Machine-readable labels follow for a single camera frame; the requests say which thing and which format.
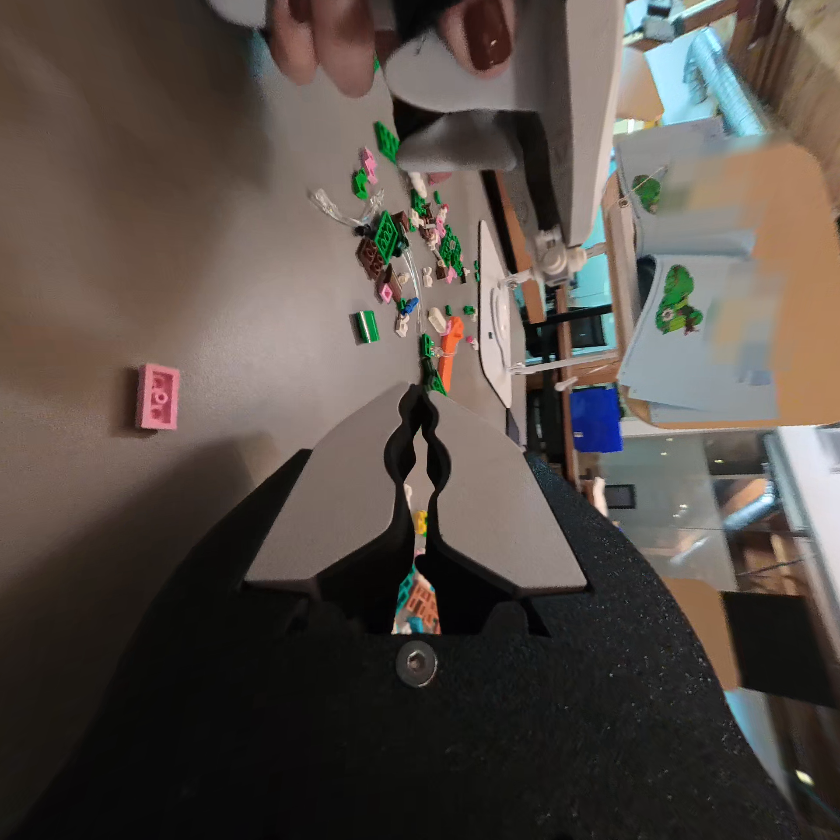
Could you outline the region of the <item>pink lego brick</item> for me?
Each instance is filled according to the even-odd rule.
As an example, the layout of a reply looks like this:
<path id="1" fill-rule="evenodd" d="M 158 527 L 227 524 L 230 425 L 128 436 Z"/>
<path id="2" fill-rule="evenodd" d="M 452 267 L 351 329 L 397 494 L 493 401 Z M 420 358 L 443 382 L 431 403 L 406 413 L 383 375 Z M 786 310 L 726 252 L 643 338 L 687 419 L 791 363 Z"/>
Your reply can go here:
<path id="1" fill-rule="evenodd" d="M 181 373 L 161 364 L 138 369 L 135 426 L 143 431 L 175 431 L 179 415 Z"/>

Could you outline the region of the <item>dark panel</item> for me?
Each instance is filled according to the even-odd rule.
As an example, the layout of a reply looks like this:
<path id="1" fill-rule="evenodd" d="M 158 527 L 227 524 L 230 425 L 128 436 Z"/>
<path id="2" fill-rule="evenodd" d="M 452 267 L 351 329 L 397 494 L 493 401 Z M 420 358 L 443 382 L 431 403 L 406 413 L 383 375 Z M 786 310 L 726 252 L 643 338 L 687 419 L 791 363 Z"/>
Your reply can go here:
<path id="1" fill-rule="evenodd" d="M 800 595 L 721 593 L 739 688 L 838 709 L 807 601 Z"/>

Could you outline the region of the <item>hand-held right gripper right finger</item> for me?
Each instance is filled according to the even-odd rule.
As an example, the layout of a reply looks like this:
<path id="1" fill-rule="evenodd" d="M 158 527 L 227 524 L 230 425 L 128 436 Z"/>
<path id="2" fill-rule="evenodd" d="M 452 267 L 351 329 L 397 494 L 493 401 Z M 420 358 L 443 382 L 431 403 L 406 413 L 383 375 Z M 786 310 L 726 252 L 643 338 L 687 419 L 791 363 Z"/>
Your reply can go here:
<path id="1" fill-rule="evenodd" d="M 429 511 L 443 549 L 512 595 L 584 590 L 585 575 L 520 447 L 449 397 L 427 399 Z"/>

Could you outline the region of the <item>clear plastic bag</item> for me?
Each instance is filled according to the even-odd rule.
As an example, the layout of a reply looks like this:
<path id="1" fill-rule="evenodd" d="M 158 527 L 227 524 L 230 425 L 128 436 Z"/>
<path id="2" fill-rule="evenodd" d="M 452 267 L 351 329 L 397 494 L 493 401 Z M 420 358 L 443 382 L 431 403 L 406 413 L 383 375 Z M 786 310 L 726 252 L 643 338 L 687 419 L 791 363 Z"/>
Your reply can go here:
<path id="1" fill-rule="evenodd" d="M 376 191 L 369 197 L 360 199 L 359 205 L 348 213 L 344 212 L 342 207 L 321 188 L 308 190 L 308 200 L 334 222 L 353 229 L 371 226 L 385 209 L 384 190 Z"/>

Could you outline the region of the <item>pile of green brown lego pieces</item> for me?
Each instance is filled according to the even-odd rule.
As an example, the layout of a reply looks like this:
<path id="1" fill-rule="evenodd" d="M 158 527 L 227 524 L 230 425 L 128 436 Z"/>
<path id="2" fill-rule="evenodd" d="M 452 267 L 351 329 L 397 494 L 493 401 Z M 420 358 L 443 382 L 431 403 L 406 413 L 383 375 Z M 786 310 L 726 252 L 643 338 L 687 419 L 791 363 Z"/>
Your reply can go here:
<path id="1" fill-rule="evenodd" d="M 359 200 L 379 191 L 379 163 L 395 164 L 400 149 L 396 134 L 383 121 L 374 121 L 373 132 L 376 152 L 366 146 L 360 150 L 359 167 L 351 179 L 352 192 Z M 465 330 L 458 350 L 462 343 L 476 350 L 478 306 L 470 302 L 462 309 L 453 302 L 426 305 L 423 294 L 436 287 L 446 290 L 469 280 L 479 282 L 478 263 L 473 269 L 465 265 L 461 242 L 448 222 L 449 205 L 439 193 L 429 195 L 420 174 L 411 173 L 407 180 L 407 210 L 391 212 L 384 204 L 371 226 L 352 228 L 357 238 L 355 258 L 372 284 L 374 301 L 385 310 L 382 315 L 373 310 L 381 337 L 380 321 L 386 315 L 393 316 L 393 332 L 400 339 L 406 339 L 410 327 L 415 327 L 423 387 L 446 396 L 438 377 L 441 336 L 448 319 L 459 316 Z"/>

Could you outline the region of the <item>orange brick separator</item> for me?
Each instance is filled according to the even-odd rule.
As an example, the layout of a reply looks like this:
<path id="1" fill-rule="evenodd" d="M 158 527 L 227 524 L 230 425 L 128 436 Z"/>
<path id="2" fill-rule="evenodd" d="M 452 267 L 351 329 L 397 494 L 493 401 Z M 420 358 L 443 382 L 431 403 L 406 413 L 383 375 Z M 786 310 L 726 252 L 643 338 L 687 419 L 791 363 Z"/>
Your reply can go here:
<path id="1" fill-rule="evenodd" d="M 441 336 L 439 355 L 437 362 L 437 375 L 443 393 L 447 394 L 451 388 L 452 372 L 454 369 L 455 355 L 459 343 L 464 338 L 464 323 L 459 316 L 448 319 L 447 331 Z"/>

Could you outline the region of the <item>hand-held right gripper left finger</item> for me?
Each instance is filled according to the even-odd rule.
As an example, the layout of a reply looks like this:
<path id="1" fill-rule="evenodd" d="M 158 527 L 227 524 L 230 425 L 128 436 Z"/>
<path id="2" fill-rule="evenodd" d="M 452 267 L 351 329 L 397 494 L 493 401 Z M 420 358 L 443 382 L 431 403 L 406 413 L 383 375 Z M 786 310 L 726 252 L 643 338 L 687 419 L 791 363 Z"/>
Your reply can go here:
<path id="1" fill-rule="evenodd" d="M 380 538 L 407 511 L 416 463 L 413 410 L 422 391 L 400 382 L 322 437 L 270 527 L 245 581 L 313 592 L 317 577 Z"/>

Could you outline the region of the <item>person's left hand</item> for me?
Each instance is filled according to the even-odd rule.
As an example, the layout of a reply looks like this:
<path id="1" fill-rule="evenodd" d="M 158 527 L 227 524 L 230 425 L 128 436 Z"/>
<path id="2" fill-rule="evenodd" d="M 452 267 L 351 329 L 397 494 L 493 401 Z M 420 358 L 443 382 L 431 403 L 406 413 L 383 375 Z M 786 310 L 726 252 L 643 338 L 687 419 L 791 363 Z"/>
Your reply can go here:
<path id="1" fill-rule="evenodd" d="M 439 37 L 456 62 L 480 79 L 499 76 L 509 65 L 518 27 L 512 1 L 465 1 L 436 20 Z M 362 1 L 274 2 L 268 46 L 280 72 L 307 86 L 318 70 L 347 98 L 361 98 L 374 81 L 374 58 L 384 60 L 401 40 L 375 30 Z"/>

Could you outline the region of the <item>blue box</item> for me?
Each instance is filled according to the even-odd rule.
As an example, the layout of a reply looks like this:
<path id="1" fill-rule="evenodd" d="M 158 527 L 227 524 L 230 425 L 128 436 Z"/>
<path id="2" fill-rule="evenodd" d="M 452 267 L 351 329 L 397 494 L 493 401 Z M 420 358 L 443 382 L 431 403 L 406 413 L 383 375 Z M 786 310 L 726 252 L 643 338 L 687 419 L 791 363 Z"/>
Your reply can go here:
<path id="1" fill-rule="evenodd" d="M 623 451 L 622 409 L 614 386 L 577 388 L 570 394 L 574 449 L 580 454 Z"/>

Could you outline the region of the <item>white lego piece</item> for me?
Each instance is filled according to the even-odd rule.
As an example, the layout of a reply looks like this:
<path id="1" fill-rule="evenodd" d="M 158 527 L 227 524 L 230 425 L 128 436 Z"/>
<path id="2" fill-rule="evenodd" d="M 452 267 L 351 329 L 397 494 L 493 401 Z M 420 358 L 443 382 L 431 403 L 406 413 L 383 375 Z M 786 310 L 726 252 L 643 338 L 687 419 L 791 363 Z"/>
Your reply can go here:
<path id="1" fill-rule="evenodd" d="M 564 243 L 559 227 L 540 230 L 532 238 L 531 267 L 509 275 L 505 285 L 514 290 L 533 282 L 541 290 L 554 288 L 574 278 L 590 259 L 605 253 L 603 241 L 590 247 L 570 246 Z"/>

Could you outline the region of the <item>lego instruction booklet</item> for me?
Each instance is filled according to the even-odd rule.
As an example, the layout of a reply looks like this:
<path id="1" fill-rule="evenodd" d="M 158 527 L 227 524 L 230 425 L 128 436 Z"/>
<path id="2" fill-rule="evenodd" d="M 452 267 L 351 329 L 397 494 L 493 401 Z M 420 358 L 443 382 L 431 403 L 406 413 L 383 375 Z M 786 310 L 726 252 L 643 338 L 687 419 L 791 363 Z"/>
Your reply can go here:
<path id="1" fill-rule="evenodd" d="M 771 340 L 781 276 L 753 251 L 767 201 L 749 194 L 760 136 L 703 119 L 634 133 L 616 147 L 632 225 L 640 312 L 619 371 L 662 423 L 772 423 L 779 418 Z"/>

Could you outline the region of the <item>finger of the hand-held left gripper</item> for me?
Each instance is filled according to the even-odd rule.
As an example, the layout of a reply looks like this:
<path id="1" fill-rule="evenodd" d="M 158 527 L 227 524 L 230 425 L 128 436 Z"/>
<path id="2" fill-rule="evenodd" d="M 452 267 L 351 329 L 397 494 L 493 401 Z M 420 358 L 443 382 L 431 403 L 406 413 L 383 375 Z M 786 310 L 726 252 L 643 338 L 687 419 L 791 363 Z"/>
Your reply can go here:
<path id="1" fill-rule="evenodd" d="M 533 231 L 566 246 L 590 236 L 613 147 L 623 59 L 624 3 L 525 2 L 518 58 L 533 101 L 518 116 Z"/>

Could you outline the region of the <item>cluster of yellow teal lego pieces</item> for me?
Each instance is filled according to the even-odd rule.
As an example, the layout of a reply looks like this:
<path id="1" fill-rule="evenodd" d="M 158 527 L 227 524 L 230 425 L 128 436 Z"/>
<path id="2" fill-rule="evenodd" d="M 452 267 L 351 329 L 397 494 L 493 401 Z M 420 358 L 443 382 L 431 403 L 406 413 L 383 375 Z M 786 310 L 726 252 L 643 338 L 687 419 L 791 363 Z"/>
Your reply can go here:
<path id="1" fill-rule="evenodd" d="M 426 552 L 427 511 L 414 508 L 413 489 L 407 483 L 403 488 L 413 520 L 414 555 L 411 569 L 398 588 L 392 634 L 439 635 L 442 627 L 436 591 L 430 580 L 417 568 L 417 560 Z"/>

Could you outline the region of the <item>wooden booklet board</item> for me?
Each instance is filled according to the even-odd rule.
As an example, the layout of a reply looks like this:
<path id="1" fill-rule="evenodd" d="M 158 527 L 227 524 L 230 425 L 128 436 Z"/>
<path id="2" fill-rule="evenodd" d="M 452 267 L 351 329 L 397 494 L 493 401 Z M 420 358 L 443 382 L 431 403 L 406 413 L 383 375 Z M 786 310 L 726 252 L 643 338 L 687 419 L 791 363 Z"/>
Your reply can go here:
<path id="1" fill-rule="evenodd" d="M 753 256 L 781 277 L 770 356 L 779 418 L 743 424 L 659 422 L 647 402 L 633 398 L 620 384 L 621 365 L 617 383 L 628 406 L 657 427 L 760 428 L 838 421 L 838 232 L 823 172 L 800 145 L 762 140 L 764 150 L 752 152 L 745 181 L 751 196 L 767 201 Z"/>

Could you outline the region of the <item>ribbed metal duct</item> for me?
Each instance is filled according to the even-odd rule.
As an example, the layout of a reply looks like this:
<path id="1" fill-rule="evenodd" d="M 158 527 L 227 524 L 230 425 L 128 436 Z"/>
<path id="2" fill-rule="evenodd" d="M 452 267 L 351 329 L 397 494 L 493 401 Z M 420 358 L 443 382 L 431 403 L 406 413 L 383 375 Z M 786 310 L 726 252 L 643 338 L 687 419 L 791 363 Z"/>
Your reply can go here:
<path id="1" fill-rule="evenodd" d="M 683 81 L 694 103 L 717 104 L 724 130 L 737 137 L 774 131 L 772 119 L 739 73 L 733 69 L 717 32 L 706 27 L 694 34 L 686 53 Z"/>

